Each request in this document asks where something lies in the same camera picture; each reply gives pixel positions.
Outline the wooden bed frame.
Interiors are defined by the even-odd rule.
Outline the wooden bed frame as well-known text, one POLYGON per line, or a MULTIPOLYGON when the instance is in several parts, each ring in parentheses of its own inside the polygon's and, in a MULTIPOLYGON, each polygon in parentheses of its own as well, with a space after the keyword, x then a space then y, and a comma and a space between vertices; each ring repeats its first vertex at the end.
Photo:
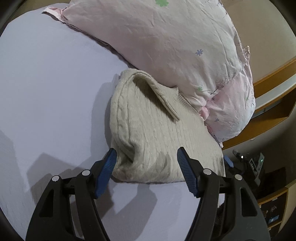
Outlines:
POLYGON ((223 143, 223 150, 249 141, 286 120, 295 107, 295 58, 255 82, 257 109, 246 128, 223 143))

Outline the beige cable-knit sweater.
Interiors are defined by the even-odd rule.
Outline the beige cable-knit sweater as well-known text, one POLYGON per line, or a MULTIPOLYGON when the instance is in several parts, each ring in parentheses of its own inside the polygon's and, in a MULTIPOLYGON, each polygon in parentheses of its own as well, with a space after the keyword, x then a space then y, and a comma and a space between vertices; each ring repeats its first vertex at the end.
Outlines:
POLYGON ((119 77, 110 103, 111 145, 117 152, 113 176, 122 182, 184 181, 177 150, 224 176, 222 149, 203 119, 176 87, 151 75, 127 69, 119 77))

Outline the wooden shelf cabinet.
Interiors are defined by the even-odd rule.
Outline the wooden shelf cabinet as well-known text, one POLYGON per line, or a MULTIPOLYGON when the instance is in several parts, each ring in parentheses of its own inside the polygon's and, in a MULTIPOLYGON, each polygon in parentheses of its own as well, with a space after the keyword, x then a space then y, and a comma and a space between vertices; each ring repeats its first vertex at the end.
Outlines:
POLYGON ((258 200, 271 237, 275 237, 295 209, 295 180, 258 200))

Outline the lavender bed sheet mattress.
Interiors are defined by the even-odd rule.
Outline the lavender bed sheet mattress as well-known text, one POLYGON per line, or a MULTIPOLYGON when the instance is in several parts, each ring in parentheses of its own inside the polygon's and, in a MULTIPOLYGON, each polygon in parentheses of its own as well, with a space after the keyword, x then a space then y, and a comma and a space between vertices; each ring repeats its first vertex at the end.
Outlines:
MULTIPOLYGON (((110 99, 127 64, 110 49, 29 11, 1 35, 1 208, 25 237, 54 175, 78 175, 109 150, 110 99)), ((109 181, 97 200, 111 240, 184 240, 199 200, 184 182, 109 181)))

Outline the pink floral pillow left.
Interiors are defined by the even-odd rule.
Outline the pink floral pillow left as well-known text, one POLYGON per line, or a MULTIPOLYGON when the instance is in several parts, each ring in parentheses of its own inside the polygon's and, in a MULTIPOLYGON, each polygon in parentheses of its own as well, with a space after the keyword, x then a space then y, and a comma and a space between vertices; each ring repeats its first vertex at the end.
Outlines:
POLYGON ((221 1, 71 1, 45 13, 177 87, 217 142, 238 136, 251 120, 250 49, 221 1))

